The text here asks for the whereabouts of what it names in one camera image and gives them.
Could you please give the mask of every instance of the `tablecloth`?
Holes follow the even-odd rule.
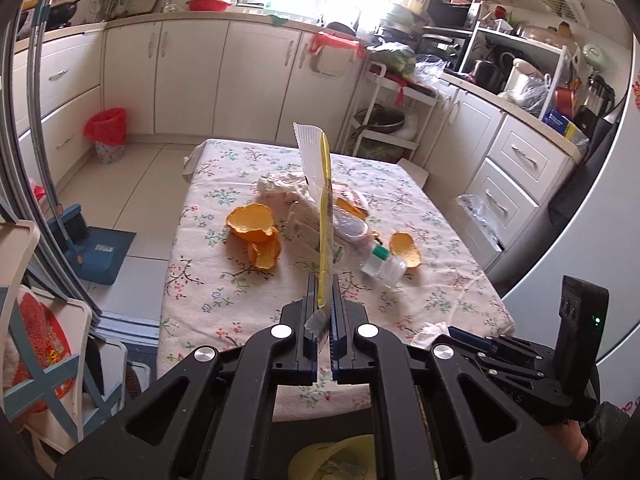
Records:
[[[159,375],[196,346],[234,348],[276,324],[281,307],[300,300],[308,274],[318,270],[317,253],[286,235],[276,267],[252,269],[245,242],[225,227],[232,209],[259,199],[256,182],[262,175],[301,171],[298,150],[209,139],[200,151],[166,275]],[[513,319],[482,269],[402,168],[332,155],[332,170],[335,179],[364,193],[371,209],[367,221],[383,240],[409,232],[422,255],[422,264],[408,270],[394,290],[377,288],[349,260],[334,268],[343,295],[363,304],[370,322],[405,342],[427,322],[445,321],[481,336],[513,331]],[[284,195],[261,201],[274,211],[284,234],[289,209]],[[274,420],[337,415],[369,405],[368,386],[331,380],[328,345],[318,367],[313,386],[278,388]]]

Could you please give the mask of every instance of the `red trash bag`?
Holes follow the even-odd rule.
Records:
[[[124,156],[127,137],[127,112],[110,108],[95,114],[84,126],[83,135],[95,143],[95,152],[103,164],[111,164]]]

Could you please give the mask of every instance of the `dustpan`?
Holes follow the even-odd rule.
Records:
[[[79,204],[66,208],[61,218],[73,247],[65,240],[55,219],[48,222],[49,229],[76,276],[92,283],[113,285],[136,234],[88,226]]]

